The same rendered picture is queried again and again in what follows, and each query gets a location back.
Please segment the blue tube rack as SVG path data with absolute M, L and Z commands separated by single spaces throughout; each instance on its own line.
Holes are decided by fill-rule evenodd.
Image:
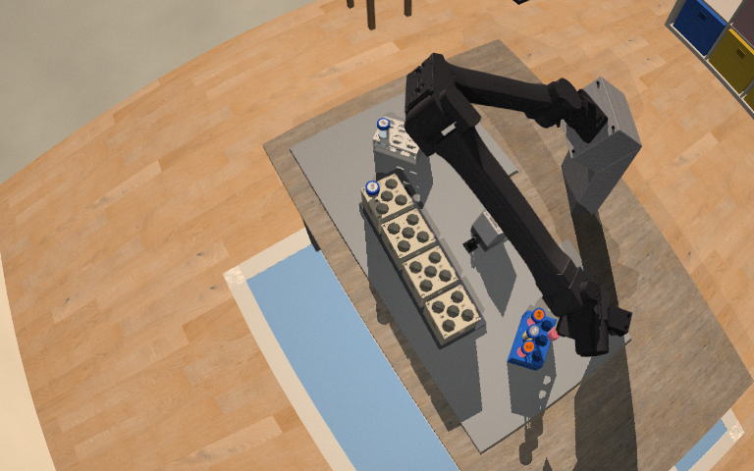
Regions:
M 546 316 L 542 322 L 538 323 L 540 328 L 541 327 L 542 328 L 541 328 L 541 334 L 536 339 L 533 339 L 533 341 L 536 344 L 536 347 L 534 350 L 535 353 L 533 352 L 533 354 L 531 353 L 529 355 L 526 355 L 525 357 L 520 357 L 517 354 L 517 350 L 524 343 L 522 335 L 526 331 L 526 329 L 529 327 L 527 324 L 527 320 L 528 320 L 528 317 L 530 317 L 531 313 L 532 311 L 527 310 L 521 317 L 507 362 L 537 371 L 538 369 L 543 367 L 543 364 L 544 364 L 544 361 L 548 352 L 548 348 L 551 342 L 548 339 L 547 335 L 549 331 L 551 330 L 551 328 L 553 329 L 554 326 L 556 326 L 557 320 Z

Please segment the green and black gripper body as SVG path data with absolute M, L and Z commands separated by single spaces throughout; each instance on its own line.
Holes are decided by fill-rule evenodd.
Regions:
M 567 337 L 574 340 L 574 330 L 570 325 L 570 315 L 560 317 L 556 330 L 561 337 Z

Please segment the grey flat mat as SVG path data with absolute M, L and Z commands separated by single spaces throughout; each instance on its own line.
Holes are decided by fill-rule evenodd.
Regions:
M 467 252 L 471 225 L 487 210 L 437 153 L 417 164 L 373 150 L 377 121 L 405 122 L 405 93 L 291 147 L 297 162 L 407 341 L 479 451 L 541 412 L 626 342 L 609 335 L 609 352 L 581 357 L 575 340 L 551 341 L 537 371 L 507 362 L 522 315 L 540 307 L 557 319 L 523 259 L 506 238 Z M 359 203 L 361 188 L 396 174 L 442 244 L 486 325 L 439 349 Z

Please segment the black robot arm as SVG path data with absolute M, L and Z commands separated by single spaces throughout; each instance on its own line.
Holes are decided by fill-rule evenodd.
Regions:
M 586 143 L 608 117 L 565 78 L 525 82 L 455 66 L 439 53 L 406 75 L 406 133 L 427 157 L 436 152 L 457 171 L 521 256 L 551 312 L 570 314 L 576 353 L 608 353 L 609 334 L 627 334 L 632 312 L 611 305 L 608 291 L 589 281 L 557 245 L 481 139 L 475 128 L 481 116 L 470 103 L 524 112 L 545 129 L 559 128 L 565 119 Z M 454 122 L 455 129 L 443 135 Z

